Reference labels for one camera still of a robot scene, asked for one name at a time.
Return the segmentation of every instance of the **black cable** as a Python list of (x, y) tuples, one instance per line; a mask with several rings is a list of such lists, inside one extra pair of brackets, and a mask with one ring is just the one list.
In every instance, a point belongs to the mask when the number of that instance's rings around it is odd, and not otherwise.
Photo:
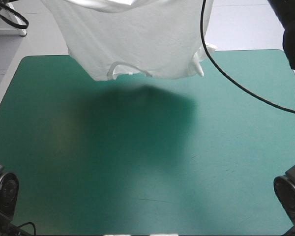
[(241, 84), (239, 84), (238, 82), (236, 82), (231, 76), (229, 76), (224, 70), (222, 70), (220, 68), (220, 66), (215, 62), (215, 60), (212, 58), (212, 56), (210, 55), (210, 53), (208, 52), (207, 50), (207, 45), (206, 45), (206, 42), (205, 42), (205, 37), (204, 37), (204, 27), (203, 27), (203, 24), (204, 24), (204, 14), (205, 14), (205, 7), (206, 7), (206, 2), (207, 0), (203, 0), (203, 5), (202, 5), (202, 10), (201, 10), (201, 21), (200, 21), (200, 34), (201, 34), (201, 40), (202, 40), (202, 44), (203, 44), (203, 48), (206, 52), (206, 55), (207, 57), (210, 59), (210, 61), (213, 63), (213, 65), (216, 67), (216, 69), (221, 72), (221, 74), (223, 74), (230, 82), (232, 82), (234, 85), (236, 85), (238, 88), (240, 88), (241, 90), (243, 90), (244, 92), (246, 92), (247, 94), (253, 96), (254, 98), (272, 106), (272, 107), (275, 107), (277, 109), (280, 109), (282, 111), (286, 111), (286, 112), (290, 112), (290, 113), (293, 113), (295, 114), (295, 111), (292, 110), (292, 109), (289, 109), (289, 108), (285, 108), (285, 107), (282, 107), (282, 106), (279, 106), (273, 102), (270, 102), (256, 94), (254, 94), (253, 92), (249, 91), (248, 89), (246, 89), (244, 86), (242, 86)]
[(17, 226), (15, 229), (20, 229), (20, 228), (22, 228), (22, 227), (24, 227), (26, 225), (32, 225), (33, 226), (33, 229), (34, 229), (34, 234), (33, 235), (36, 236), (36, 226), (35, 226), (35, 224), (33, 222), (24, 223), (22, 225)]
[(0, 7), (7, 10), (7, 11), (9, 11), (9, 12), (11, 12), (15, 16), (17, 16), (18, 18), (20, 18), (25, 23), (25, 25), (20, 25), (20, 24), (14, 23), (13, 21), (9, 20), (8, 18), (6, 18), (6, 17), (4, 17), (4, 16), (2, 16), (0, 14), (0, 18), (4, 22), (6, 22), (7, 24), (9, 24), (9, 25), (11, 25), (11, 26), (13, 26), (14, 28), (17, 28), (17, 29), (25, 30), (25, 29), (27, 29), (29, 27), (29, 21), (24, 16), (22, 16), (20, 13), (18, 13), (17, 11), (11, 9), (10, 7), (8, 7), (8, 6), (6, 6), (6, 5), (4, 5), (2, 3), (0, 3)]

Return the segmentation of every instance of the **camera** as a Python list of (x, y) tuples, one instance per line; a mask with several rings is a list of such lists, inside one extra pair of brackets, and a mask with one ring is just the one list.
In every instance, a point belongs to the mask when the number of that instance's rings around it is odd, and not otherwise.
[(20, 184), (15, 174), (4, 173), (0, 165), (0, 232), (6, 233), (12, 221)]

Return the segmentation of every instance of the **green table surface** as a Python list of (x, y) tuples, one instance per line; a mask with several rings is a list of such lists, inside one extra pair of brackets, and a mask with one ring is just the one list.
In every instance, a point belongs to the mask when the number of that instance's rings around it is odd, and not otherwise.
[[(283, 52), (214, 57), (295, 109)], [(0, 164), (21, 183), (13, 223), (41, 235), (287, 231), (272, 183), (295, 164), (295, 115), (203, 67), (204, 78), (95, 82), (70, 56), (24, 58), (0, 105)]]

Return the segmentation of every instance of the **white t-shirt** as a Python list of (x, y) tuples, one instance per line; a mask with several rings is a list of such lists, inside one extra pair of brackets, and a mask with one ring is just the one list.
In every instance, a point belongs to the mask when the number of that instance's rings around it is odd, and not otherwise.
[[(54, 15), (70, 55), (96, 81), (138, 72), (171, 79), (203, 75), (199, 64), (204, 59), (203, 0), (43, 2)], [(213, 0), (207, 0), (205, 31), (212, 4)]]

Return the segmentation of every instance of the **camera lens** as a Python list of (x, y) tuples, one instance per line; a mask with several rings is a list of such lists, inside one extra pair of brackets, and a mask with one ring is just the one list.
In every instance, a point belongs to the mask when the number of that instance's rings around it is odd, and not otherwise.
[(1, 189), (1, 197), (5, 204), (8, 204), (14, 200), (17, 193), (17, 188), (17, 183), (13, 179), (10, 179), (4, 183)]

